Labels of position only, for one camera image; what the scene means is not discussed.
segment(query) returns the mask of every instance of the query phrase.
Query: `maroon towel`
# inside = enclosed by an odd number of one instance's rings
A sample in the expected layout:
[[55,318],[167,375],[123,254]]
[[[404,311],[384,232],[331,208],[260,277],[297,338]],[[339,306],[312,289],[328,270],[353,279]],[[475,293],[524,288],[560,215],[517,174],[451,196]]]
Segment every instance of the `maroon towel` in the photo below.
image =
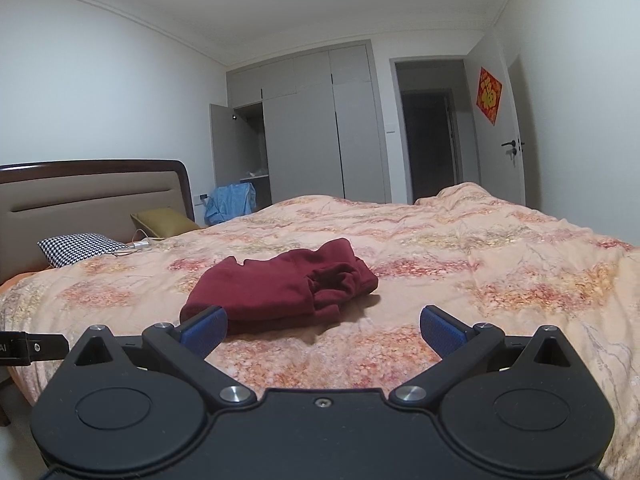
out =
[[219,305],[229,319],[228,334],[336,323],[342,304],[377,287],[378,277],[344,238],[317,251],[294,249],[244,265],[229,256],[198,280],[180,322]]

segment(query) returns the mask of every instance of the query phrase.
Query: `blue clothing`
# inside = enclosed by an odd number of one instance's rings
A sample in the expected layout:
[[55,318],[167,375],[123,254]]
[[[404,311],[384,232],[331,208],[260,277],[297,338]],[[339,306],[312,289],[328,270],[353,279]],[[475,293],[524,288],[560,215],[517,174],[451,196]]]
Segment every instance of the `blue clothing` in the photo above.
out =
[[204,219],[207,225],[220,224],[249,215],[255,207],[255,189],[250,182],[217,187],[207,202]]

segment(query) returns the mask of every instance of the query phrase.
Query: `silver bolt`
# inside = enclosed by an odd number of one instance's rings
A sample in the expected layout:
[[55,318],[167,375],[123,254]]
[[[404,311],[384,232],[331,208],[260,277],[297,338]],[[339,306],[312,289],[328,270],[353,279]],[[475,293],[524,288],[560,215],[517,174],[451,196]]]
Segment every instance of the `silver bolt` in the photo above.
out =
[[423,400],[426,396],[427,392],[424,391],[424,388],[421,388],[420,386],[413,386],[411,384],[400,386],[396,390],[396,397],[408,402]]
[[226,402],[244,402],[251,397],[251,390],[246,386],[227,386],[220,390],[220,399]]
[[333,404],[331,399],[325,399],[324,397],[322,397],[321,399],[316,399],[314,404],[318,407],[318,408],[328,408],[329,406],[331,406]]

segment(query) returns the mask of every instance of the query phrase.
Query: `red poster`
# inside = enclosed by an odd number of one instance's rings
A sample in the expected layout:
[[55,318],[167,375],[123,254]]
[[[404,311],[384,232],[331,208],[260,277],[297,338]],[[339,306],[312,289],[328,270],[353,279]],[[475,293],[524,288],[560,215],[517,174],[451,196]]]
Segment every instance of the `red poster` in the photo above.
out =
[[478,83],[478,100],[476,105],[486,115],[491,124],[495,126],[495,118],[498,116],[502,94],[502,83],[489,74],[484,68],[480,69],[480,82]]

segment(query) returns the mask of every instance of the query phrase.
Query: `upholstered headboard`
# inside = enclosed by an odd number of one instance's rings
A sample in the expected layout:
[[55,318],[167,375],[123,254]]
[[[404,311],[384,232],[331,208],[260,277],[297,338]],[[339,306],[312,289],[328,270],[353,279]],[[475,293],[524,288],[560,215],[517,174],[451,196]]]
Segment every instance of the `upholstered headboard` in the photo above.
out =
[[98,233],[130,242],[132,213],[171,207],[193,220],[177,160],[70,160],[0,166],[0,283],[47,267],[37,242]]

